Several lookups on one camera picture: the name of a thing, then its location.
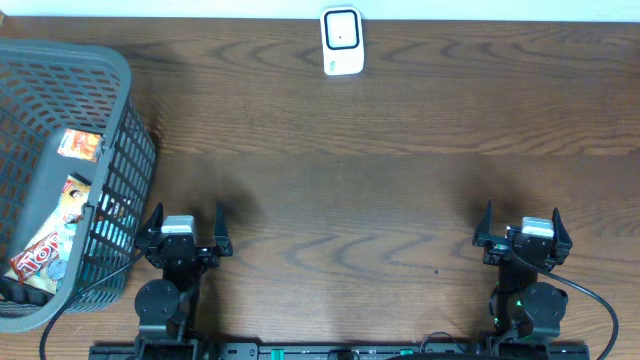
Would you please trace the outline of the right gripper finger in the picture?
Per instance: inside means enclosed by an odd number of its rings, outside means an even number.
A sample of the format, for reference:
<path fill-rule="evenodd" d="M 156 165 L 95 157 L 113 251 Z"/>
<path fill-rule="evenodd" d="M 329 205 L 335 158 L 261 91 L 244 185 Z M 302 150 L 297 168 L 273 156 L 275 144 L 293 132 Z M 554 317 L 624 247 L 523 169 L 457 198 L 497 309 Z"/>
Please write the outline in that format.
<path fill-rule="evenodd" d="M 554 230 L 554 249 L 570 250 L 572 248 L 572 240 L 563 225 L 560 211 L 558 208 L 553 210 L 552 224 Z"/>
<path fill-rule="evenodd" d="M 492 212 L 492 201 L 489 200 L 486 206 L 486 211 L 479 224 L 476 226 L 474 241 L 487 241 L 491 237 Z"/>

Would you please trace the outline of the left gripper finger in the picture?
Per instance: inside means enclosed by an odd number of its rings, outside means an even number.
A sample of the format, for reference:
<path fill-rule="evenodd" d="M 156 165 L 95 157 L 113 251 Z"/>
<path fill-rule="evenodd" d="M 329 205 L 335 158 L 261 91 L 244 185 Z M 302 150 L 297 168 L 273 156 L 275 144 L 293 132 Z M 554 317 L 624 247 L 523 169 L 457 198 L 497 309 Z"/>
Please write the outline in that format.
<path fill-rule="evenodd" d="M 216 218 L 213 238 L 218 248 L 231 247 L 231 239 L 224 218 L 224 207 L 221 203 L 218 203 L 216 206 Z"/>
<path fill-rule="evenodd" d="M 144 234 L 151 238 L 161 231 L 164 220 L 164 207 L 162 203 L 158 203 L 151 213 L 149 219 L 144 224 Z"/>

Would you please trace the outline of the yellow chips bag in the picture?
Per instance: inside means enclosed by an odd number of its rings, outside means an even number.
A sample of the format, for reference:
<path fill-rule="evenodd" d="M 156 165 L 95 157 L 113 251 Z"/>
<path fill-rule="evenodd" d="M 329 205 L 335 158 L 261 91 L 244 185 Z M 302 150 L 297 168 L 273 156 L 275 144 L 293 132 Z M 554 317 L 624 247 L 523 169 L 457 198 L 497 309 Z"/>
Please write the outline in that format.
<path fill-rule="evenodd" d="M 25 248 L 41 240 L 49 233 L 57 231 L 60 236 L 59 258 L 42 267 L 40 271 L 21 284 L 11 268 L 11 257 L 9 259 L 9 269 L 3 275 L 4 279 L 16 281 L 19 285 L 31 286 L 51 295 L 56 294 L 66 274 L 78 224 L 83 219 L 82 208 L 88 200 L 90 190 L 91 186 L 76 176 L 69 175 L 67 177 L 56 208 L 23 249 L 16 254 L 18 255 Z"/>

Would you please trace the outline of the small orange snack box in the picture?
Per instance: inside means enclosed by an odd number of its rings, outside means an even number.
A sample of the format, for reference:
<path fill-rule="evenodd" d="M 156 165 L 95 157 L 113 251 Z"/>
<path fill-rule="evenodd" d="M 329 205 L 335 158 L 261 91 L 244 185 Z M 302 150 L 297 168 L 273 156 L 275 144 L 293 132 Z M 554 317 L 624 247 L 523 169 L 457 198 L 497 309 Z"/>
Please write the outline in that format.
<path fill-rule="evenodd" d="M 99 157 L 98 148 L 101 142 L 102 136 L 100 134 L 66 129 L 57 153 L 67 158 L 96 162 Z"/>

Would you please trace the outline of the red Top chocolate bar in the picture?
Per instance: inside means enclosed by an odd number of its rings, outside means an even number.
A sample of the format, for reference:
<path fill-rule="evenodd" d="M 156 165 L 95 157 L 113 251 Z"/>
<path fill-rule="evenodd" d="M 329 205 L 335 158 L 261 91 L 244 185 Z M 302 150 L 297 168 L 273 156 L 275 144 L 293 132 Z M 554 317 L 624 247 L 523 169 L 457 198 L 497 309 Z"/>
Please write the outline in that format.
<path fill-rule="evenodd" d="M 11 268 L 19 283 L 25 283 L 42 267 L 59 258 L 59 238 L 59 233 L 53 231 L 10 259 Z"/>

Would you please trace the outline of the light teal wipes pack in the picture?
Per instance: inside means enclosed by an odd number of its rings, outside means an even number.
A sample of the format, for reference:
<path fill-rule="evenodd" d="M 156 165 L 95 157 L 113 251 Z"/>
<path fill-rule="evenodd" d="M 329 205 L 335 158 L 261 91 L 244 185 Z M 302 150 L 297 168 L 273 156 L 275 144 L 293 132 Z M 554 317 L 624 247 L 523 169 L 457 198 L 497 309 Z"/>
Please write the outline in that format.
<path fill-rule="evenodd" d="M 134 216 L 128 210 L 132 202 L 130 196 L 116 200 L 109 194 L 102 195 L 99 211 L 90 227 L 90 237 L 85 246 L 87 255 L 113 270 L 128 261 L 131 237 L 125 230 L 134 224 Z"/>

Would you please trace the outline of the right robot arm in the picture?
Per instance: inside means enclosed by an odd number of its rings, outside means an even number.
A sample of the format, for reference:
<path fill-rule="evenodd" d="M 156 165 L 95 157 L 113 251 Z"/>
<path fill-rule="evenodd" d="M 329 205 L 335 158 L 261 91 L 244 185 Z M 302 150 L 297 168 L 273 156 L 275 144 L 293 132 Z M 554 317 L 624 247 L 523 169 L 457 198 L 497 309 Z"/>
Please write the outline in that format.
<path fill-rule="evenodd" d="M 573 247 L 559 211 L 555 210 L 551 219 L 524 217 L 504 236 L 492 233 L 492 213 L 493 207 L 488 204 L 472 244 L 484 249 L 484 264 L 499 268 L 489 305 L 497 334 L 510 332 L 515 340 L 557 337 L 568 295 L 539 281 L 538 275 L 563 264 Z"/>

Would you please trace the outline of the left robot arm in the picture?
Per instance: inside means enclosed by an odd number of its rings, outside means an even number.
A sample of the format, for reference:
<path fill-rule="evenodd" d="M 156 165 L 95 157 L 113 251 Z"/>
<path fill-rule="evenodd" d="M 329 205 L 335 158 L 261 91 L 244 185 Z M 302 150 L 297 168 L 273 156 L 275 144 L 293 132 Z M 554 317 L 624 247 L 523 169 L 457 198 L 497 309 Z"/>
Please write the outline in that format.
<path fill-rule="evenodd" d="M 136 359 L 216 359 L 218 350 L 195 330 L 201 278 L 233 255 L 223 207 L 216 208 L 214 244 L 199 246 L 195 218 L 164 216 L 157 205 L 135 236 L 141 251 L 162 277 L 147 282 L 136 294 L 134 307 L 139 333 L 134 341 Z"/>

